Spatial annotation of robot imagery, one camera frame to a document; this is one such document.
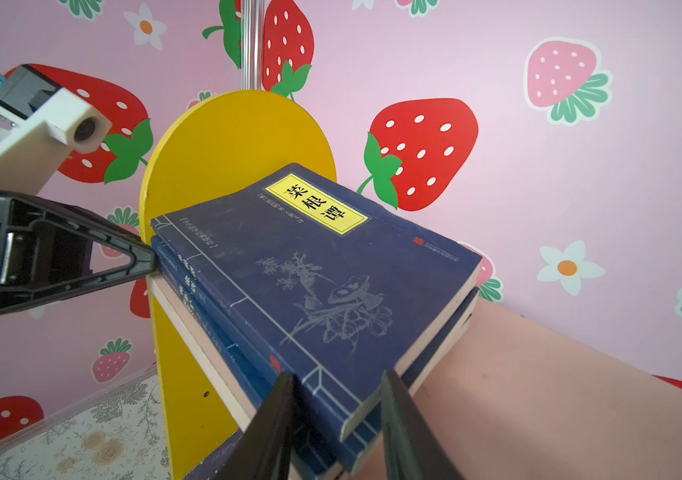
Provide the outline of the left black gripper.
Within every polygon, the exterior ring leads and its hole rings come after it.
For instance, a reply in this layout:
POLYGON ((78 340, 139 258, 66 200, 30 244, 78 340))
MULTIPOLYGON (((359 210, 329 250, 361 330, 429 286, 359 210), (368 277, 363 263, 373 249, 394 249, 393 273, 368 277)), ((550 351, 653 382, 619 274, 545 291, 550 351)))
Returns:
POLYGON ((157 264, 139 236, 86 209, 0 192, 0 315, 138 280, 157 264))

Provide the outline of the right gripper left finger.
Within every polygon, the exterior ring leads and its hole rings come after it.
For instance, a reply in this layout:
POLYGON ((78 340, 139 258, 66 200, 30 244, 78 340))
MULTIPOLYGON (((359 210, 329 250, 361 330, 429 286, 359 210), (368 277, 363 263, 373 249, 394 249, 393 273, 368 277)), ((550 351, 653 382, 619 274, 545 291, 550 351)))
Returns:
POLYGON ((295 377, 292 373, 282 373, 214 479, 287 479, 294 400, 295 377))

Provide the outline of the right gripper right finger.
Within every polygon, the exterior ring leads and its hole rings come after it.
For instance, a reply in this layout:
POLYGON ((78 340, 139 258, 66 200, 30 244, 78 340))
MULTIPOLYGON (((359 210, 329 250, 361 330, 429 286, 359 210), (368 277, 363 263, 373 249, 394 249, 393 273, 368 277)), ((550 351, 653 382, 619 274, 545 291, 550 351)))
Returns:
POLYGON ((381 410, 389 480, 464 479, 432 433, 400 376, 392 369, 382 374, 381 410))

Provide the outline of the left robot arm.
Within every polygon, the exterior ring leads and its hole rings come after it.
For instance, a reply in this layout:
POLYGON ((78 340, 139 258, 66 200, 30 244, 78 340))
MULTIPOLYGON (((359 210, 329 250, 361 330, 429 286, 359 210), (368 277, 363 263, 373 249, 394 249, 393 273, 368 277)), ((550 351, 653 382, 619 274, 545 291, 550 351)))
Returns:
POLYGON ((130 95, 105 81, 22 64, 0 74, 0 315, 139 280, 157 267, 134 228, 45 199, 62 167, 131 177, 153 145, 130 95))

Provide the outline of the yellow pink blue bookshelf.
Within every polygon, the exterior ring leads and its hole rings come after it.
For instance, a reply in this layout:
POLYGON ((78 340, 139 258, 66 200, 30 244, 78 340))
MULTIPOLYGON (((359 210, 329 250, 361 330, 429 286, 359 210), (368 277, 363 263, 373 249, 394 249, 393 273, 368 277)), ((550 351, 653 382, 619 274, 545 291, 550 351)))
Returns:
MULTIPOLYGON (((152 154, 141 235, 158 215, 291 162, 336 175, 322 130, 300 106, 258 90, 201 102, 152 154)), ((181 479, 254 408, 167 282, 154 274, 147 285, 170 475, 181 479)), ((415 401, 468 479, 682 479, 682 389, 487 301, 415 401)))

